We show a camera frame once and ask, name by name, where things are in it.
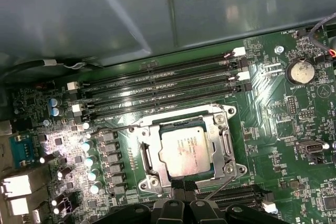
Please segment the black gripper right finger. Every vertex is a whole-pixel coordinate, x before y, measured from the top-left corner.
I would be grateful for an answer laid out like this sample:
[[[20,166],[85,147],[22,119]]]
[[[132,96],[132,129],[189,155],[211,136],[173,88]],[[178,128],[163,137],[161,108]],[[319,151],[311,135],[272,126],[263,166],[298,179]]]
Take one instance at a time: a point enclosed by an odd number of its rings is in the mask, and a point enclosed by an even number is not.
[[[269,214],[240,204],[232,204],[221,211],[215,202],[197,199],[196,189],[194,181],[185,182],[186,215],[192,223],[281,223],[281,220]]]

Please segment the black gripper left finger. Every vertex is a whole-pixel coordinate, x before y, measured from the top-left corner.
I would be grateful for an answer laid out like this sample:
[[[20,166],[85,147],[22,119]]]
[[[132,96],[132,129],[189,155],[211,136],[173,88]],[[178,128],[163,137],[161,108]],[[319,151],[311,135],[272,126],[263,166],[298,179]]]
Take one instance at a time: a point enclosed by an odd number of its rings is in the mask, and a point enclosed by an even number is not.
[[[158,200],[152,209],[144,204],[133,204],[108,214],[97,223],[183,223],[184,182],[171,182],[172,199]]]

